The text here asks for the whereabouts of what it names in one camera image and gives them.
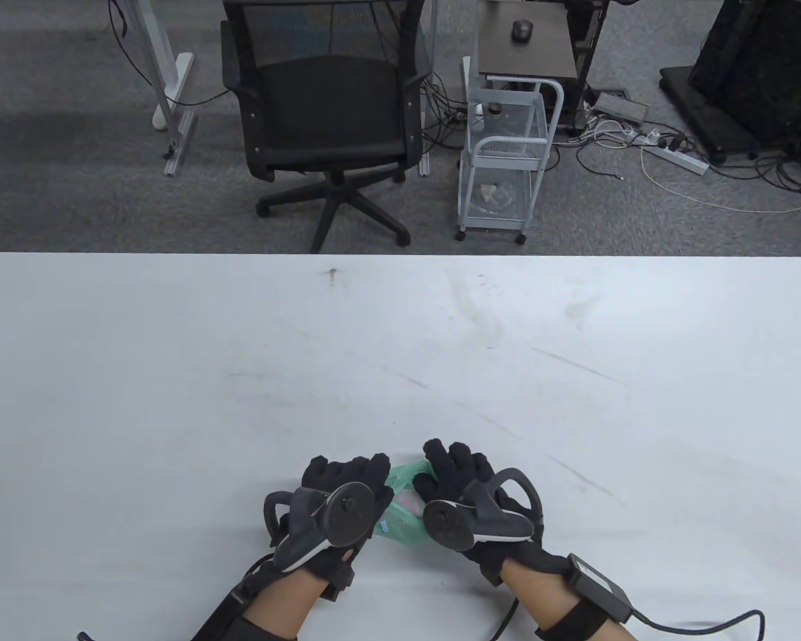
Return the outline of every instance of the black office chair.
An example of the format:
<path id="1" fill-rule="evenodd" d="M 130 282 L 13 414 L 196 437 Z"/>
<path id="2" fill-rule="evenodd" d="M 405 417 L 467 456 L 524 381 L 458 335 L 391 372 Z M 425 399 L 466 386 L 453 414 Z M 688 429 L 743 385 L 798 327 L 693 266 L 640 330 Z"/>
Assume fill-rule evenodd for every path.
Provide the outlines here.
<path id="1" fill-rule="evenodd" d="M 318 253 L 346 202 L 410 243 L 406 227 L 360 189 L 404 180 L 422 155 L 421 83 L 431 72 L 419 27 L 425 0 L 223 0 L 223 83 L 238 97 L 249 172 L 323 172 L 326 180 L 261 198 L 270 207 L 325 198 Z M 390 165 L 370 173 L 361 168 Z"/>

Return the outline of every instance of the hand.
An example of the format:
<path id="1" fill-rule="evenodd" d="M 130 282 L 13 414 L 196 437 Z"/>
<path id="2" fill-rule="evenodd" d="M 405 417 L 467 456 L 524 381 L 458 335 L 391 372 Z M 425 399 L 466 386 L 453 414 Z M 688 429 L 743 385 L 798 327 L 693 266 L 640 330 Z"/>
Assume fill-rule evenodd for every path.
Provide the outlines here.
<path id="1" fill-rule="evenodd" d="M 445 501 L 459 501 L 464 489 L 473 480 L 484 483 L 493 478 L 495 473 L 485 455 L 477 452 L 471 453 L 465 443 L 454 443 L 446 452 L 439 439 L 432 439 L 425 443 L 425 457 L 431 462 L 437 478 L 422 473 L 413 479 L 413 487 L 425 503 L 436 499 Z M 513 498 L 508 497 L 504 489 L 495 492 L 495 501 L 501 509 L 517 512 L 531 518 L 531 510 L 522 507 Z M 476 562 L 493 577 L 501 573 L 505 559 L 513 556 L 528 542 L 519 543 L 477 543 L 462 555 Z"/>
<path id="2" fill-rule="evenodd" d="M 358 481 L 370 488 L 376 497 L 376 503 L 374 521 L 368 528 L 366 536 L 350 547 L 330 548 L 309 559 L 303 567 L 310 573 L 319 579 L 331 581 L 336 576 L 340 565 L 348 562 L 354 550 L 360 549 L 362 544 L 373 535 L 374 525 L 382 518 L 382 513 L 386 511 L 386 507 L 394 497 L 394 492 L 386 485 L 390 467 L 385 454 L 375 454 L 370 459 L 356 457 L 346 463 L 328 462 L 326 457 L 312 459 L 302 476 L 303 487 L 331 493 L 345 483 Z"/>

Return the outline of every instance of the computer mouse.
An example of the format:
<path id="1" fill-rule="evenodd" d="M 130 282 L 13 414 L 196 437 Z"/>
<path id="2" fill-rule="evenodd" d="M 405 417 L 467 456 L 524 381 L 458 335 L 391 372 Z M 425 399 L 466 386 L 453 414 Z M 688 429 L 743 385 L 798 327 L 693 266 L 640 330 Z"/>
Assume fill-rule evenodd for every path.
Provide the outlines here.
<path id="1" fill-rule="evenodd" d="M 531 40 L 531 33 L 534 31 L 534 23 L 529 19 L 518 19 L 513 22 L 513 30 L 511 31 L 511 40 L 513 42 L 522 43 L 524 45 Z"/>

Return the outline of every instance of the white table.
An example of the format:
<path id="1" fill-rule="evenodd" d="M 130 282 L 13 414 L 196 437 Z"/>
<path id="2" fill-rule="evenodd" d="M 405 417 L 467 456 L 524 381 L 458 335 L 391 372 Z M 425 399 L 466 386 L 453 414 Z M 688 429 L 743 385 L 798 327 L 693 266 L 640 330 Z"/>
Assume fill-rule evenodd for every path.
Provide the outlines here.
<path id="1" fill-rule="evenodd" d="M 648 616 L 801 639 L 801 259 L 142 254 L 0 254 L 0 639 L 189 639 L 267 492 L 433 436 Z M 435 546 L 356 570 L 300 637 L 483 640 L 509 602 Z"/>

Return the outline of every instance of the chair base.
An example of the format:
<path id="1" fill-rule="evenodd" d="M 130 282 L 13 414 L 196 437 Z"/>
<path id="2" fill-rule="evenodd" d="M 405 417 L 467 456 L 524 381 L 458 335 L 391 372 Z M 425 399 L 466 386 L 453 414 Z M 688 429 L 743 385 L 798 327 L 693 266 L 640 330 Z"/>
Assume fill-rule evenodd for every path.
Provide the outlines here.
<path id="1" fill-rule="evenodd" d="M 255 204 L 255 213 L 264 218 L 272 214 L 270 207 L 275 205 L 324 198 L 326 200 L 324 211 L 320 215 L 318 229 L 314 233 L 312 247 L 309 250 L 313 254 L 318 254 L 320 248 L 324 246 L 326 235 L 330 232 L 332 221 L 336 217 L 336 211 L 343 204 L 357 208 L 370 219 L 376 220 L 380 225 L 391 229 L 395 234 L 395 242 L 398 247 L 406 247 L 410 244 L 412 238 L 410 238 L 407 228 L 401 225 L 398 220 L 389 216 L 376 202 L 371 201 L 370 198 L 366 198 L 360 193 L 360 189 L 388 178 L 394 178 L 395 181 L 398 181 L 398 176 L 406 175 L 403 174 L 403 171 L 398 168 L 391 168 L 367 174 L 355 174 L 354 176 L 345 176 L 343 171 L 331 171 L 324 172 L 324 175 L 326 180 L 321 183 L 307 184 L 303 187 L 294 187 L 294 189 L 289 189 L 287 192 L 264 196 Z"/>

